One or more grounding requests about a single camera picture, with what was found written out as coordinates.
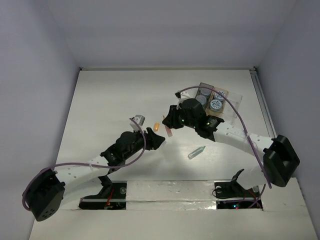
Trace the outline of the orange pencil-shaped case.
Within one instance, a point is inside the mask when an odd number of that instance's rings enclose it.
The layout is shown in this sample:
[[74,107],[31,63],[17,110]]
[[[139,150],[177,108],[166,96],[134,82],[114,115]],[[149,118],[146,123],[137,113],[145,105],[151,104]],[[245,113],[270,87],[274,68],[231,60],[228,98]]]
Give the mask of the orange pencil-shaped case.
[[167,136],[169,138],[172,137],[173,136],[172,130],[168,126],[166,126],[165,124],[164,124],[164,127],[165,127],[165,130],[166,130]]

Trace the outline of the orange eraser cap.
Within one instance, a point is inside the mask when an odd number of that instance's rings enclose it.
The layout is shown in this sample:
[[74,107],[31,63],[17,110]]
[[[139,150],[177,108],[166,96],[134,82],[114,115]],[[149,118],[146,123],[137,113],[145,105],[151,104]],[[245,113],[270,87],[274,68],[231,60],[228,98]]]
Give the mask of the orange eraser cap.
[[154,126],[153,126],[153,130],[154,130],[155,132],[157,132],[157,131],[159,130],[159,128],[160,128],[160,124],[159,124],[158,122],[156,122],[156,123],[154,124]]

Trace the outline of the wooden bin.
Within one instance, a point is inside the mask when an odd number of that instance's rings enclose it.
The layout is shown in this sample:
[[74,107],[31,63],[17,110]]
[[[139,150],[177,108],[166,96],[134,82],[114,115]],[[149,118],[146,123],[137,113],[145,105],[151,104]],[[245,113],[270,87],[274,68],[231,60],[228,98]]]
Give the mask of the wooden bin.
[[205,112],[208,116],[216,116],[219,117],[225,107],[225,99],[216,92],[220,92],[225,98],[228,97],[229,92],[223,88],[214,87],[214,91],[211,92],[210,97],[207,100]]

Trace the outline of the clear plastic bin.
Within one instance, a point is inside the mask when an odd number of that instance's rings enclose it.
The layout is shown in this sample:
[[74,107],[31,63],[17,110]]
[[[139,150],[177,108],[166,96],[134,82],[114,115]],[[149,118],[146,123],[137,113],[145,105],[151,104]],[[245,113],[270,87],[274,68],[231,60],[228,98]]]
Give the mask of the clear plastic bin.
[[[230,91],[226,91],[225,93],[226,93],[226,98],[233,105],[234,109],[239,111],[243,96]],[[222,114],[220,115],[220,117],[224,119],[225,122],[228,122],[231,125],[234,125],[236,123],[236,120],[238,120],[238,115],[234,111],[233,107],[224,100],[223,111],[222,111]]]

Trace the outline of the dark grey plastic bin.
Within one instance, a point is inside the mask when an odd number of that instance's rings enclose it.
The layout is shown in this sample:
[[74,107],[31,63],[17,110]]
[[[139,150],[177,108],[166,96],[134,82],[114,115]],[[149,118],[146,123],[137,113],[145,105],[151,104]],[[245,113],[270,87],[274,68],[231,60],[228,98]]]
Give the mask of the dark grey plastic bin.
[[194,98],[202,105],[204,109],[208,105],[209,98],[212,94],[212,89],[214,89],[212,85],[203,82],[199,84],[199,88],[197,89]]

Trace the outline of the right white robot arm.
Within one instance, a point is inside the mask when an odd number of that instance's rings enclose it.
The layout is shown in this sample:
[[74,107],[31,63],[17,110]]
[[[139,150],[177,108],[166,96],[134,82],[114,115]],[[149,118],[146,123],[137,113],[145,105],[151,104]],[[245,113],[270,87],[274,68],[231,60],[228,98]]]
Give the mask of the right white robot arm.
[[204,139],[232,146],[256,157],[258,165],[241,170],[236,180],[230,183],[230,190],[235,196],[242,196],[248,189],[264,184],[284,188],[300,164],[287,137],[278,135],[271,138],[248,133],[220,117],[207,115],[194,98],[171,105],[162,123],[170,129],[192,128]]

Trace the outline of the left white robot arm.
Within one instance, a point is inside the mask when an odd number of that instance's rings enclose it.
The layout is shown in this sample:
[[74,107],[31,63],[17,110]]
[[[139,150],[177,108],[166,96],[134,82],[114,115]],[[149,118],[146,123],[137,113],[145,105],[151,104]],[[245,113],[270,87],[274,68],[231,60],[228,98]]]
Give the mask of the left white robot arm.
[[125,131],[100,155],[89,162],[59,163],[42,169],[28,184],[22,194],[22,205],[35,220],[42,222],[60,208],[66,190],[98,178],[93,186],[96,198],[107,199],[112,193],[109,175],[127,167],[126,160],[133,155],[140,157],[145,151],[157,150],[165,137],[150,127],[145,131]]

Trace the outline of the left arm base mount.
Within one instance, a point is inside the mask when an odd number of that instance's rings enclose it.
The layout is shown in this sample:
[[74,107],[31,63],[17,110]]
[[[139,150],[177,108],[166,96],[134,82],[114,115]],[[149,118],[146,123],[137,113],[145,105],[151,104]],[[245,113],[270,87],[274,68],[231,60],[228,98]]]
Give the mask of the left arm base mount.
[[127,182],[112,182],[110,178],[100,176],[102,188],[95,195],[82,197],[78,207],[81,210],[125,210],[127,196]]

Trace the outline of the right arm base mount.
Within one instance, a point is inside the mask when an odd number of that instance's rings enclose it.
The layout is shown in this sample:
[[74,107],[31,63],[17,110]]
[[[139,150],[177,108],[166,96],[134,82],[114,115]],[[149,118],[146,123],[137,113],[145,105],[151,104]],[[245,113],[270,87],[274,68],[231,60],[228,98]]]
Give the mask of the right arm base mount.
[[230,181],[214,183],[211,194],[216,198],[218,210],[263,209],[259,187],[244,189],[237,182],[243,171],[244,169],[239,170]]

